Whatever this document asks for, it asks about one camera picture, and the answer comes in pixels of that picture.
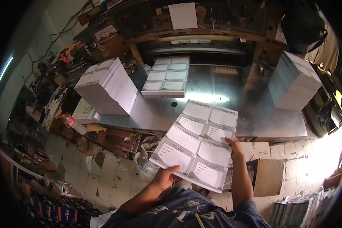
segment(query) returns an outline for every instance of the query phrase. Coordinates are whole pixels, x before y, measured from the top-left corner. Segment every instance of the stack of paper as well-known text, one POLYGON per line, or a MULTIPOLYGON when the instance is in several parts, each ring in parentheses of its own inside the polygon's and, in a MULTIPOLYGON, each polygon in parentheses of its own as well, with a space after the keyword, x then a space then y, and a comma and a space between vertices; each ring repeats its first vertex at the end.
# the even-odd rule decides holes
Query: stack of paper
POLYGON ((119 58, 90 66, 75 90, 100 114, 129 115, 138 90, 119 58))
POLYGON ((142 89, 145 97, 184 98, 189 56, 157 58, 142 89))
POLYGON ((275 107, 295 111, 301 111, 321 86, 309 62, 285 51, 268 84, 275 107))
POLYGON ((222 193, 238 112, 188 100, 150 161, 162 168, 180 165, 175 175, 213 192, 222 193))
POLYGON ((99 113, 84 98, 81 98, 72 117, 81 124, 92 124, 98 121, 99 113))
POLYGON ((322 201, 323 190, 303 197, 275 203, 270 225, 274 227, 309 227, 322 201))

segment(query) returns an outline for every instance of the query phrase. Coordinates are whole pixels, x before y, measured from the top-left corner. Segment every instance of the black bag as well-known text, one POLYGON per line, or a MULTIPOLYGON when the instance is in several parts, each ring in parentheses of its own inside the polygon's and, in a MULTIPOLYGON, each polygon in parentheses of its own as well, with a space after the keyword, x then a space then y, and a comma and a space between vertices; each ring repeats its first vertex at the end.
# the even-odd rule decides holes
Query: black bag
POLYGON ((314 3, 290 1, 281 21, 286 43, 294 54, 306 54, 318 48, 327 37, 324 21, 314 3))

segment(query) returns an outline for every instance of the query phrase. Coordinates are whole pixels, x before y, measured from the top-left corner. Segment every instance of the person's left hand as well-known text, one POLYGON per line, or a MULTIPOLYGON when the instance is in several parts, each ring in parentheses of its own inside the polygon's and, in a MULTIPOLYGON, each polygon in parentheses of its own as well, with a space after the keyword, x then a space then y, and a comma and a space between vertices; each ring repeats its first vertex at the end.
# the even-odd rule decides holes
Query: person's left hand
POLYGON ((174 181, 180 181, 182 178, 174 175, 174 172, 180 170, 180 166, 174 166, 167 169, 160 168, 155 175, 155 178, 150 182, 149 186, 157 191, 163 192, 168 189, 174 181))

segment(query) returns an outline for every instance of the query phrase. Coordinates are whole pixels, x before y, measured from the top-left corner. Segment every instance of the plastic bag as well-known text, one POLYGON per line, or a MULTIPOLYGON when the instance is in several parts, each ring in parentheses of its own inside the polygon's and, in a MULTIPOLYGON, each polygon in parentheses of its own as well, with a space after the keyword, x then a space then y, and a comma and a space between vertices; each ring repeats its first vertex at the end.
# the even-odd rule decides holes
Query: plastic bag
POLYGON ((142 150, 133 155, 136 169, 141 179, 151 181, 155 177, 159 166, 148 160, 148 153, 155 150, 160 143, 161 138, 157 136, 148 136, 141 142, 142 150))

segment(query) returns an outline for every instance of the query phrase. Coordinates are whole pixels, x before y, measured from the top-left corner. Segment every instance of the logo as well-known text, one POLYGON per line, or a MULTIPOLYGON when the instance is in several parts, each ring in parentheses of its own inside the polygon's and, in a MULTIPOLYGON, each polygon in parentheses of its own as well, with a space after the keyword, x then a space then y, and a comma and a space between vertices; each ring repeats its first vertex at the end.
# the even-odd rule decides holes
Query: logo
POLYGON ((48 206, 47 214, 48 214, 48 218, 50 218, 51 217, 51 207, 50 206, 48 206))
POLYGON ((64 215, 66 216, 66 219, 68 220, 68 217, 70 216, 70 211, 66 210, 66 213, 64 215))

